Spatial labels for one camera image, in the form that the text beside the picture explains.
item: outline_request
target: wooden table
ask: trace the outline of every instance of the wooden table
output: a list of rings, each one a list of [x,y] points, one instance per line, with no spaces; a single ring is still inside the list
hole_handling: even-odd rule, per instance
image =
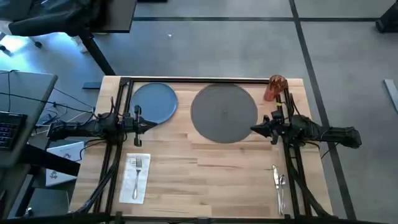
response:
[[[110,110],[110,98],[116,97],[119,81],[120,77],[104,77],[97,113]],[[134,91],[144,84],[135,83]],[[287,173],[281,143],[273,146],[270,139],[256,133],[234,144],[218,144],[205,139],[191,122],[190,107],[196,94],[208,83],[168,85],[177,94],[178,110],[171,120],[141,136],[142,147],[134,146],[133,134],[123,144],[112,213],[122,211],[127,216],[149,217],[281,218],[277,212],[271,169],[275,164],[280,174]],[[258,123],[264,114],[276,109],[275,103],[262,99],[266,85],[239,86],[256,102]],[[290,79],[289,90],[298,110],[310,116],[303,81]],[[97,186],[104,152],[104,144],[86,150],[70,210],[82,206]],[[144,204],[119,203],[126,154],[137,152],[151,154]],[[323,208],[332,213],[318,149],[311,145],[304,147],[302,159],[308,188]],[[104,192],[102,211],[107,189]],[[285,202],[286,213],[292,214],[289,183],[285,188]]]

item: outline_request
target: blue plate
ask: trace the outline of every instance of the blue plate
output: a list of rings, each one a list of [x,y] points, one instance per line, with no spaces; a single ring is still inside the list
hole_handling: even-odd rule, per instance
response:
[[[131,97],[131,114],[134,106],[142,109],[141,116],[147,121],[163,123],[177,110],[178,99],[173,89],[163,83],[150,83],[140,87]]]

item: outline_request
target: chair wheel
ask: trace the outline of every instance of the chair wheel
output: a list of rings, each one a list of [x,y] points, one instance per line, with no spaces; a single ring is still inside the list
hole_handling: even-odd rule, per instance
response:
[[[42,45],[42,43],[36,41],[36,42],[35,42],[35,46],[36,46],[37,48],[42,48],[43,45]]]

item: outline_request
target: keyboard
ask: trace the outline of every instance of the keyboard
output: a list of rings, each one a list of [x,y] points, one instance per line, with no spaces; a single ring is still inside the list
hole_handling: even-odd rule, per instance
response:
[[[25,125],[27,115],[0,111],[0,151],[11,151]]]

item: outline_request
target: gray plate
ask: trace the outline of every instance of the gray plate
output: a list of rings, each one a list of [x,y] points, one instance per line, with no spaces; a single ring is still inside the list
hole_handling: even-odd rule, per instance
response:
[[[173,89],[163,83],[150,83],[140,87],[131,97],[131,113],[134,106],[142,109],[141,116],[147,121],[163,123],[177,110],[178,99]]]
[[[218,143],[245,139],[257,123],[257,106],[245,90],[234,84],[212,84],[192,102],[191,119],[205,138]]]

